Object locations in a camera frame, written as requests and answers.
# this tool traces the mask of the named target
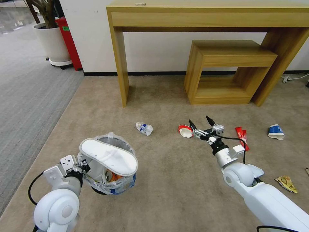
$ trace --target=electric cable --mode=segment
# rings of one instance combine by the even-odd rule
[[[224,137],[224,136],[221,136],[221,135],[218,135],[216,133],[214,133],[215,136],[218,136],[220,138],[223,138],[223,139],[230,139],[230,140],[240,140],[244,143],[244,159],[243,159],[243,163],[245,164],[245,160],[246,160],[246,142],[243,140],[243,139],[240,139],[240,138],[231,138],[231,137]]]
[[[32,188],[33,184],[35,183],[35,181],[36,181],[41,175],[43,175],[43,173],[44,173],[44,172],[41,172],[41,173],[31,182],[31,184],[29,185],[29,188],[28,188],[28,197],[29,197],[30,201],[31,201],[34,205],[37,205],[38,203],[36,203],[36,202],[33,200],[32,196],[31,196],[31,188]]]
[[[288,228],[283,228],[283,227],[277,227],[277,226],[258,226],[257,227],[257,232],[260,232],[260,229],[266,228],[266,229],[279,229],[283,231],[288,231],[288,232],[298,232],[296,230],[288,229]]]
[[[290,78],[290,76],[285,76],[285,77],[283,77],[282,76],[282,78],[283,78],[283,83],[287,83],[288,81],[292,81],[292,80],[297,80],[297,79],[302,79],[302,78],[304,78],[304,77],[306,77],[306,76],[309,76],[309,73],[308,74],[306,74],[306,75],[304,75],[304,76],[302,76],[302,77],[297,77],[297,78]]]

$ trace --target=carpet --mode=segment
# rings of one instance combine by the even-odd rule
[[[206,142],[182,138],[179,124],[191,119],[207,129],[205,115],[225,126],[226,136],[235,127],[247,130],[250,151],[246,162],[265,171],[261,178],[274,185],[309,212],[308,121],[309,89],[306,80],[278,83],[263,106],[190,105],[184,77],[130,77],[126,108],[116,77],[87,77],[51,132],[29,172],[0,218],[2,231],[31,231],[34,205],[28,199],[30,182],[61,157],[76,155],[85,138],[114,132],[135,149],[139,161],[136,185],[118,196],[102,196],[89,186],[80,195],[80,220],[76,232],[94,231],[255,231],[261,223],[243,199],[228,187]],[[147,137],[135,128],[137,121],[153,126]],[[283,141],[267,136],[278,123]],[[226,141],[230,147],[237,141]],[[280,187],[274,178],[289,175],[298,194]],[[50,187],[39,178],[33,186],[38,201]]]
[[[51,66],[32,25],[0,36],[0,54],[1,215],[84,75]]]

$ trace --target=wooden bench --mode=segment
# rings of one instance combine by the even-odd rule
[[[247,104],[277,55],[252,40],[193,40],[184,86],[191,104]],[[204,67],[238,67],[234,77],[202,77]]]

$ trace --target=wooden table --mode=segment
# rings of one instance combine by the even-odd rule
[[[123,32],[267,32],[262,46],[278,55],[253,102],[260,106],[309,36],[308,0],[115,0],[106,7],[120,93],[129,80]]]

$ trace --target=trash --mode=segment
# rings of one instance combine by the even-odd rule
[[[286,190],[293,193],[298,193],[289,176],[279,176],[278,178],[275,178],[275,180]]]
[[[138,129],[141,133],[147,136],[149,136],[151,132],[154,130],[154,128],[151,125],[145,124],[144,122],[137,122],[135,126],[136,129]]]
[[[146,5],[146,3],[135,3],[135,5]]]
[[[250,150],[250,148],[247,144],[247,130],[243,130],[242,127],[235,127],[235,130],[237,132],[238,138],[240,138],[240,139],[242,139],[246,142],[246,151]],[[240,141],[240,143],[243,147],[245,147],[243,141]]]
[[[278,124],[272,125],[268,130],[268,137],[272,139],[283,140],[284,133]]]
[[[179,125],[178,131],[179,131],[179,133],[181,134],[182,137],[191,138],[193,136],[191,127],[189,127],[187,125]]]

